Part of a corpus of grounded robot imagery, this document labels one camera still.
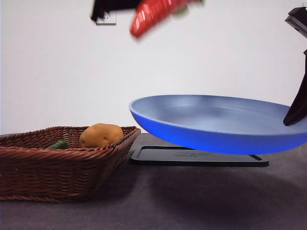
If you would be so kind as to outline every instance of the basket rim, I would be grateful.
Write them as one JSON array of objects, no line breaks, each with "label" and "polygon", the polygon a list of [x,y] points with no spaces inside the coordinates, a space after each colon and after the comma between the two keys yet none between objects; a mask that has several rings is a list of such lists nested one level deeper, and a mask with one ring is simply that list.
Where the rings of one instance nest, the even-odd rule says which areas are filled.
[{"label": "basket rim", "polygon": [[[33,134],[35,132],[42,132],[51,129],[84,129],[88,126],[53,126],[48,127],[36,131],[30,131],[25,133],[11,134],[7,136],[0,137],[0,141],[7,138],[18,138],[20,136]],[[18,156],[19,159],[56,159],[59,158],[61,160],[70,160],[70,156],[74,156],[75,160],[88,160],[92,158],[96,159],[106,159],[108,156],[112,156],[122,145],[125,144],[126,141],[129,141],[131,137],[133,137],[136,133],[139,135],[141,130],[135,126],[122,126],[122,129],[131,128],[131,130],[119,140],[110,143],[108,145],[96,148],[68,148],[68,149],[46,149],[46,148],[25,148],[25,147],[5,147],[0,145],[0,159],[1,158],[16,158]]]}]

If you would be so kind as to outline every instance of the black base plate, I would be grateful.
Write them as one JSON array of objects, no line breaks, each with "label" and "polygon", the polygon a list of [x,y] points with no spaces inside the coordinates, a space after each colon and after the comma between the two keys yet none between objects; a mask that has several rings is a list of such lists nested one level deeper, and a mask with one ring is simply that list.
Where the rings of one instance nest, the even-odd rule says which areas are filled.
[{"label": "black base plate", "polygon": [[234,155],[188,149],[181,146],[139,146],[131,156],[137,164],[265,167],[262,156]]}]

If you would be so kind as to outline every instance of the yellow potato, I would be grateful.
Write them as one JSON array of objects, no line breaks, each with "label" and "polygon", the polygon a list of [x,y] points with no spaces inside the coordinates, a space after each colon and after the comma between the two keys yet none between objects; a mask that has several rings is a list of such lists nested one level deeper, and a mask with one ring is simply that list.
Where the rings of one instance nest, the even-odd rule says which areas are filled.
[{"label": "yellow potato", "polygon": [[96,148],[110,144],[124,136],[121,127],[97,123],[88,127],[80,136],[81,148]]}]

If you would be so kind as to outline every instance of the frying pan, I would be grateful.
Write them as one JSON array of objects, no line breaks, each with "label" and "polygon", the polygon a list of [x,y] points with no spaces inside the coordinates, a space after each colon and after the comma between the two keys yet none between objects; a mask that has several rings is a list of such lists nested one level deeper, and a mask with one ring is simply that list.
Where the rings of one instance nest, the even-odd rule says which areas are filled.
[{"label": "frying pan", "polygon": [[214,95],[157,95],[137,99],[129,109],[154,136],[195,150],[267,154],[307,142],[307,117],[285,126],[289,106]]}]

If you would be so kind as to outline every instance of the red pepper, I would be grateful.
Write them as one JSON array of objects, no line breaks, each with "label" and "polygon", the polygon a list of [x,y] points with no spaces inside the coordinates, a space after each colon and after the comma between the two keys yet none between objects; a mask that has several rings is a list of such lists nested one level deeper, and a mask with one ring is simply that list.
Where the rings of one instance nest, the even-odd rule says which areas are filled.
[{"label": "red pepper", "polygon": [[144,0],[136,9],[136,15],[130,28],[135,37],[142,36],[150,28],[164,20],[176,10],[195,0]]}]

